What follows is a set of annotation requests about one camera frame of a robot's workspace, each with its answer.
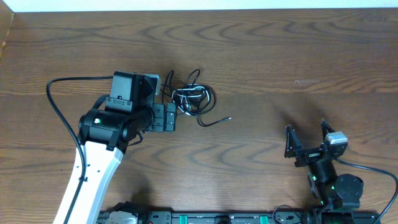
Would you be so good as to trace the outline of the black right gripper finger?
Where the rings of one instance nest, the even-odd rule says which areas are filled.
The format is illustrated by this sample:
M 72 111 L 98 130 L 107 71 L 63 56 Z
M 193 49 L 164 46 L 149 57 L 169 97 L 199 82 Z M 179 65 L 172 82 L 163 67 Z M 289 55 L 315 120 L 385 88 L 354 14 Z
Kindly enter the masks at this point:
M 299 141 L 295 129 L 292 125 L 285 127 L 286 144 L 285 144 L 285 158 L 297 157 L 303 150 L 303 146 Z
M 326 138 L 327 134 L 335 132 L 335 130 L 324 119 L 321 122 L 321 129 L 322 129 L 323 139 Z

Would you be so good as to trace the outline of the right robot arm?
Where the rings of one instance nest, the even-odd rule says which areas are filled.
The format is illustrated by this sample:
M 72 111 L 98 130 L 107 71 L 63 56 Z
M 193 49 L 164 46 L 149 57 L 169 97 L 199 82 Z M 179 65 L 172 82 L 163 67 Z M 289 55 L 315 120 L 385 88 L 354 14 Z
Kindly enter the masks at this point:
M 352 174 L 336 173 L 333 161 L 348 147 L 348 138 L 321 122 L 323 141 L 318 147 L 305 149 L 293 126 L 285 127 L 285 158 L 295 158 L 295 167 L 308 167 L 308 183 L 321 206 L 304 212 L 302 223 L 354 223 L 353 212 L 360 207 L 363 180 Z

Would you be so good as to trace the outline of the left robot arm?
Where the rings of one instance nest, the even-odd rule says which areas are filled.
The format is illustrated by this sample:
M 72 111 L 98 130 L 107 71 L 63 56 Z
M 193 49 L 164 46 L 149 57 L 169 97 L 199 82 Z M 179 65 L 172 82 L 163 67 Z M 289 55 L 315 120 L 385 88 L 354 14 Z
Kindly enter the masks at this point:
M 76 144 L 72 174 L 55 223 L 95 223 L 126 149 L 138 143 L 135 137 L 175 131 L 176 106 L 154 101 L 161 87 L 158 75 L 115 72 L 110 80 L 110 93 L 99 97 L 80 118 L 77 133 L 49 98 Z

